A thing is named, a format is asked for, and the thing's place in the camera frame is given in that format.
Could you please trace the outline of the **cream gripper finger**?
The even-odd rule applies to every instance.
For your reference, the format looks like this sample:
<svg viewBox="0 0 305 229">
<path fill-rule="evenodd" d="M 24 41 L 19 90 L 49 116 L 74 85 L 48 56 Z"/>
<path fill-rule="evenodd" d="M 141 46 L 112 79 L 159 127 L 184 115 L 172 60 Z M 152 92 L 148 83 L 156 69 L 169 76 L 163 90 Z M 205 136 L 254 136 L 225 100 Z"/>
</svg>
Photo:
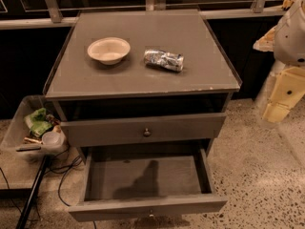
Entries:
<svg viewBox="0 0 305 229">
<path fill-rule="evenodd" d="M 272 52 L 274 50 L 275 27 L 269 29 L 262 37 L 256 40 L 253 48 L 260 52 Z"/>
<path fill-rule="evenodd" d="M 289 112 L 290 110 L 284 105 L 268 103 L 262 118 L 266 121 L 277 123 L 281 122 Z"/>
</svg>

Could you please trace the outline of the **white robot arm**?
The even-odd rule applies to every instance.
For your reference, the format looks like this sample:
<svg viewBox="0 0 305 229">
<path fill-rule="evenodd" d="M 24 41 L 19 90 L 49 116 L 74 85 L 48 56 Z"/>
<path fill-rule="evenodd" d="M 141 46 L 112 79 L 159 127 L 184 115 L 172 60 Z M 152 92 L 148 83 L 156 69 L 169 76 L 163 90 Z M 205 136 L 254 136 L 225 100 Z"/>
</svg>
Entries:
<svg viewBox="0 0 305 229">
<path fill-rule="evenodd" d="M 281 122 L 305 94 L 305 0 L 284 0 L 286 13 L 254 42 L 253 48 L 273 52 L 285 65 L 275 77 L 262 118 Z"/>
</svg>

